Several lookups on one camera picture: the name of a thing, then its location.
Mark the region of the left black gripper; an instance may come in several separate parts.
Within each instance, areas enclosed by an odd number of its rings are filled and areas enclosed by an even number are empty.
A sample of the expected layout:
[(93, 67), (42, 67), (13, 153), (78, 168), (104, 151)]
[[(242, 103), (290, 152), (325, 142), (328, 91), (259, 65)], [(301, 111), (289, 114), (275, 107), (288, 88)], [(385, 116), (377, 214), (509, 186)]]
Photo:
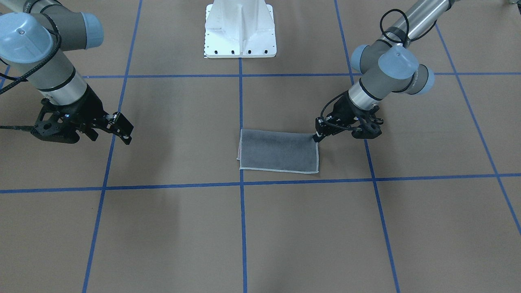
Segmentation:
[(362, 132), (362, 124), (353, 126), (359, 115), (368, 115), (368, 111), (358, 108), (350, 100), (348, 92), (343, 92), (335, 97), (336, 102), (333, 105), (333, 111), (326, 116), (320, 116), (315, 119), (315, 135), (313, 139), (315, 143), (320, 143), (325, 137), (330, 136), (331, 132), (342, 132), (346, 128), (353, 132)]

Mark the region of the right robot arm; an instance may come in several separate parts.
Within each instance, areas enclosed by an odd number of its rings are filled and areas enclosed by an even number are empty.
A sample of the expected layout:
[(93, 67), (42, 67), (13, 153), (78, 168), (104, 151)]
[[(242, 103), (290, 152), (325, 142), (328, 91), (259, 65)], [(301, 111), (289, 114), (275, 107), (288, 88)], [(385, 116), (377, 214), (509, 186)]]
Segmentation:
[(2, 0), (10, 9), (1, 15), (1, 62), (18, 70), (18, 78), (1, 74), (11, 83), (1, 93), (29, 82), (43, 95), (34, 125), (5, 126), (30, 132), (47, 142), (75, 144), (83, 133), (91, 141), (97, 130), (130, 144), (133, 125), (121, 112), (110, 114), (101, 99), (76, 70), (66, 51), (101, 46), (104, 29), (92, 13), (74, 12), (57, 0)]

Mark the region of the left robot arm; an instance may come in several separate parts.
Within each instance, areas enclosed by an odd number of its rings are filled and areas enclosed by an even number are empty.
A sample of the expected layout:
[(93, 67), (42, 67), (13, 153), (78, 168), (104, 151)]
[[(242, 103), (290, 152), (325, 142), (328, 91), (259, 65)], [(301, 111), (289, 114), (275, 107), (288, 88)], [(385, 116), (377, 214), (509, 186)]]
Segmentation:
[(331, 113), (315, 120), (316, 143), (327, 136), (350, 131), (356, 139), (381, 135), (383, 120), (376, 117), (380, 102), (391, 93), (424, 94), (435, 83), (432, 69), (418, 62), (409, 50), (412, 42), (424, 37), (438, 18), (451, 9), (452, 0), (419, 0), (408, 11), (396, 9), (401, 17), (372, 45), (360, 45), (350, 58), (361, 78), (331, 100)]

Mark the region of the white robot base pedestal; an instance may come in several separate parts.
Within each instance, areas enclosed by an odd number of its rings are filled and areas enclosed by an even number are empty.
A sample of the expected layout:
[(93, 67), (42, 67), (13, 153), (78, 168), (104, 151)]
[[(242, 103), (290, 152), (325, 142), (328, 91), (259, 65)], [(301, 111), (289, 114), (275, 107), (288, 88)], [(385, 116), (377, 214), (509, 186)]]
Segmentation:
[(204, 57), (277, 55), (274, 10), (264, 0), (215, 0), (205, 12)]

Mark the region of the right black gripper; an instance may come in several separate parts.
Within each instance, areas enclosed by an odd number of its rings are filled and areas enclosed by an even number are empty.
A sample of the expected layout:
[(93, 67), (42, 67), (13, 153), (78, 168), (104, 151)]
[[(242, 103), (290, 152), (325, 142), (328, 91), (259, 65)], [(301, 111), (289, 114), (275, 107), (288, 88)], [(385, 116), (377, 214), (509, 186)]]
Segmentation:
[(109, 115), (104, 111), (101, 99), (89, 85), (80, 99), (62, 107), (61, 114), (66, 128), (83, 132), (93, 142), (99, 137), (96, 129), (118, 137), (125, 145), (132, 141), (132, 123), (121, 112)]

